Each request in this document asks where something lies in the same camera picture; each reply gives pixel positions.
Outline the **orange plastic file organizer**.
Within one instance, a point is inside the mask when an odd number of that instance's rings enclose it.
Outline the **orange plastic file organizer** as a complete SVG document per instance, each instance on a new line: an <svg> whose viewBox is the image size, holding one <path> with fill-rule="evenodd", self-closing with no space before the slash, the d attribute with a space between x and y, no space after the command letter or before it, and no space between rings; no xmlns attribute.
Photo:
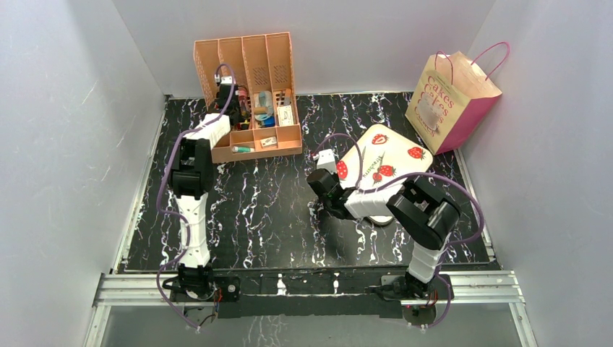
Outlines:
<svg viewBox="0 0 613 347"><path fill-rule="evenodd" d="M236 88L226 111L231 131L212 149L214 163L301 153L290 33L197 40L193 58L214 111Z"/></svg>

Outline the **strawberry print tray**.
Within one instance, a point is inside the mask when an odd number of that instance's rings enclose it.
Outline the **strawberry print tray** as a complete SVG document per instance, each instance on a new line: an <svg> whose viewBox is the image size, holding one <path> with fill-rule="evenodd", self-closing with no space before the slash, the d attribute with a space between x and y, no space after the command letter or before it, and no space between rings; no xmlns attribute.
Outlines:
<svg viewBox="0 0 613 347"><path fill-rule="evenodd" d="M397 182L388 188L380 187L393 179L413 172L425 172L433 163L433 155L417 143L392 129L375 124L357 140L359 149L349 150L336 158L337 175L343 188L377 189L371 194L355 192L348 198L348 210L357 220L367 218L387 225L395 220L386 207L390 197L400 190Z"/></svg>

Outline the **paper cake bag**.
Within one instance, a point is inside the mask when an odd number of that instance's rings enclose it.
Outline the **paper cake bag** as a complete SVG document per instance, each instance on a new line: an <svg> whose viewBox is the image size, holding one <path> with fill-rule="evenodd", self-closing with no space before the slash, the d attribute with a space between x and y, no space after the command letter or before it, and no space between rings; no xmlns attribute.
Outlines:
<svg viewBox="0 0 613 347"><path fill-rule="evenodd" d="M428 58L405 116L433 155L461 147L501 98L491 75L460 51Z"/></svg>

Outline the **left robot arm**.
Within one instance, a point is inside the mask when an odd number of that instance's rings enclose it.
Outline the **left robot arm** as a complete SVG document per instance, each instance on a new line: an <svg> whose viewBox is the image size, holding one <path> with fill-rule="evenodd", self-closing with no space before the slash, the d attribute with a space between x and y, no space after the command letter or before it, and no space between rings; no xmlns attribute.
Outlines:
<svg viewBox="0 0 613 347"><path fill-rule="evenodd" d="M216 290L206 233L207 197L214 183L212 149L231 131L230 112L240 108L238 91L232 82L220 83L215 99L220 109L177 139L171 161L168 185L180 214L182 246L176 282L199 301L212 298Z"/></svg>

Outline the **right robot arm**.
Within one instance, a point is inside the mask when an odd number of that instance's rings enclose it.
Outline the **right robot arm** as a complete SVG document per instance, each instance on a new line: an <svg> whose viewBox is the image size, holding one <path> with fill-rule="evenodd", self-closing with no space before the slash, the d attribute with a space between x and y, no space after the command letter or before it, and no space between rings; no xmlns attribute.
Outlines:
<svg viewBox="0 0 613 347"><path fill-rule="evenodd" d="M434 173L407 173L379 188L344 188L337 174L319 168L307 183L329 214L343 220L368 216L391 217L414 242L406 274L369 292L389 299L426 299L436 288L434 276L450 233L460 219L461 208L430 183L438 179L460 189L457 182Z"/></svg>

